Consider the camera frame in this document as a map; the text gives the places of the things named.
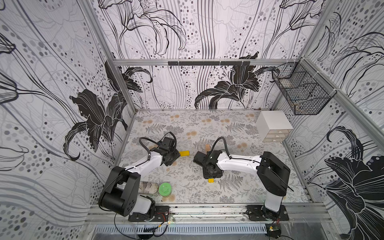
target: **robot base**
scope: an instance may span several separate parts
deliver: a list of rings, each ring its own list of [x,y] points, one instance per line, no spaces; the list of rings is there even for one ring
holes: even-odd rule
[[[288,221],[288,213],[284,205],[280,205],[279,213],[275,213],[266,208],[263,208],[264,205],[247,205],[247,211],[245,212],[248,215],[250,221],[270,221],[277,220]]]
[[[129,215],[128,220],[130,222],[167,222],[168,216],[169,216],[169,206],[154,206],[149,209],[149,212],[151,212],[151,209],[154,209],[154,213],[160,212],[160,214],[154,214],[154,217],[147,217],[147,219],[143,218],[143,214],[133,212],[132,215]]]

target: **mounting plate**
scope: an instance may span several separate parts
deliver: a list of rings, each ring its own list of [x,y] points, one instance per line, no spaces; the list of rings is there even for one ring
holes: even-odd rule
[[[128,220],[130,222],[167,222],[168,216],[169,216],[169,206],[155,206],[155,213],[160,212],[160,214],[155,214],[155,217],[151,221],[144,221],[139,218],[139,214],[137,212],[132,213],[132,215],[129,215]]]
[[[248,215],[250,221],[270,221],[271,218],[268,218],[262,210],[263,205],[247,205],[247,211],[245,212]],[[280,205],[280,221],[288,221],[288,213],[284,205]]]

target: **table surface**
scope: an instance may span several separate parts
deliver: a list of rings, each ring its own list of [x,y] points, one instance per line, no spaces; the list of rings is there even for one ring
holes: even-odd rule
[[[208,183],[203,178],[200,166],[193,163],[197,151],[205,152],[205,145],[211,146],[215,140],[224,136],[231,154],[262,155],[272,152],[290,169],[287,190],[283,202],[308,202],[298,176],[288,158],[285,148],[279,142],[262,142],[256,129],[256,120],[261,111],[257,110],[196,110],[196,111],[138,111],[120,166],[136,162],[146,155],[139,144],[140,137],[155,141],[172,131],[177,138],[178,151],[189,151],[190,156],[178,158],[171,166],[160,166],[142,181],[159,185],[169,182],[172,193],[162,197],[159,193],[150,195],[156,203],[198,204],[198,203],[262,203],[266,189],[257,175],[227,170],[223,176]],[[147,143],[149,148],[154,144]],[[216,150],[224,149],[222,141]]]

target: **wooden block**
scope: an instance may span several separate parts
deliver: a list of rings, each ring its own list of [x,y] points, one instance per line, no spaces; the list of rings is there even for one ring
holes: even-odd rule
[[[182,151],[182,152],[179,152],[179,153],[180,153],[180,157],[189,156],[189,151]]]
[[[209,144],[206,144],[205,145],[205,151],[208,153],[209,151],[211,151],[211,145]]]

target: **vent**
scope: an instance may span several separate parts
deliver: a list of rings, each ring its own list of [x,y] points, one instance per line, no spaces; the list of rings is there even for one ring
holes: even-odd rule
[[[145,229],[155,227],[156,224],[145,224],[139,226],[117,225],[124,234],[148,234]],[[156,230],[162,233],[165,224]],[[95,233],[118,233],[114,225],[104,224],[96,227]],[[266,227],[262,223],[238,223],[238,224],[171,224],[168,226],[166,234],[177,235],[214,235],[214,234],[265,234]]]

